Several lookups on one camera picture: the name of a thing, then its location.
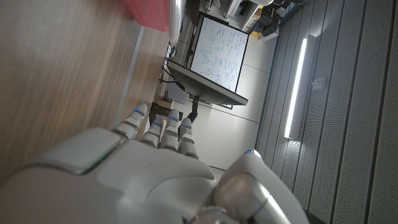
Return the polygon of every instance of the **white robotic hand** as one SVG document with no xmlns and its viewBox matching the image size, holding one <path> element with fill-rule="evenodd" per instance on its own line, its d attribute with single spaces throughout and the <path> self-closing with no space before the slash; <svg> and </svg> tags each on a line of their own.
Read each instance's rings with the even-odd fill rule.
<svg viewBox="0 0 398 224">
<path fill-rule="evenodd" d="M 88 129 L 21 167 L 0 185 L 0 223 L 308 223 L 256 151 L 217 184 L 177 110 L 133 140 L 146 112 L 141 104 L 112 131 Z"/>
</svg>

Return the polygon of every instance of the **red object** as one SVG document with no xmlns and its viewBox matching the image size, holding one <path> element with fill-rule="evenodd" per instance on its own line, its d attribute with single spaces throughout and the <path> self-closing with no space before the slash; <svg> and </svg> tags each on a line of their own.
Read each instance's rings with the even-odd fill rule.
<svg viewBox="0 0 398 224">
<path fill-rule="evenodd" d="M 124 0 L 136 21 L 144 26 L 167 32 L 169 29 L 168 0 Z"/>
</svg>

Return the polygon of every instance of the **wood grain surface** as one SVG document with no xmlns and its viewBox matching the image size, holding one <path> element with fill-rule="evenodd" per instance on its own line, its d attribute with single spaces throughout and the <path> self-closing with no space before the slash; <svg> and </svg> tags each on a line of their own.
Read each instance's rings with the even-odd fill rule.
<svg viewBox="0 0 398 224">
<path fill-rule="evenodd" d="M 0 180 L 73 134 L 112 128 L 139 28 L 122 0 L 0 2 Z M 167 42 L 145 29 L 121 118 L 150 105 Z"/>
</svg>

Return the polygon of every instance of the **white wall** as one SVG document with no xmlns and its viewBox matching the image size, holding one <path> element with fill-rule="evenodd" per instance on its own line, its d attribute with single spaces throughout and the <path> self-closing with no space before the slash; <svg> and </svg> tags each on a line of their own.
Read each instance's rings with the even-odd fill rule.
<svg viewBox="0 0 398 224">
<path fill-rule="evenodd" d="M 181 64 L 190 41 L 186 33 L 180 37 L 174 58 Z M 275 44 L 276 39 L 263 43 L 253 36 L 249 38 L 236 90 L 237 94 L 249 100 L 246 106 L 233 106 L 229 110 L 200 103 L 192 128 L 201 161 L 227 169 L 246 149 L 254 148 Z M 192 110 L 192 104 L 174 103 L 174 108 L 186 117 Z"/>
</svg>

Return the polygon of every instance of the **whiteboard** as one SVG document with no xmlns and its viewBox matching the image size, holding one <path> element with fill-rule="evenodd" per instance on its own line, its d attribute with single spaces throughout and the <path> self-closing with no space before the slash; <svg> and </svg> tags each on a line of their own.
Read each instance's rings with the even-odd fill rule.
<svg viewBox="0 0 398 224">
<path fill-rule="evenodd" d="M 235 92 L 248 37 L 204 17 L 191 70 Z"/>
</svg>

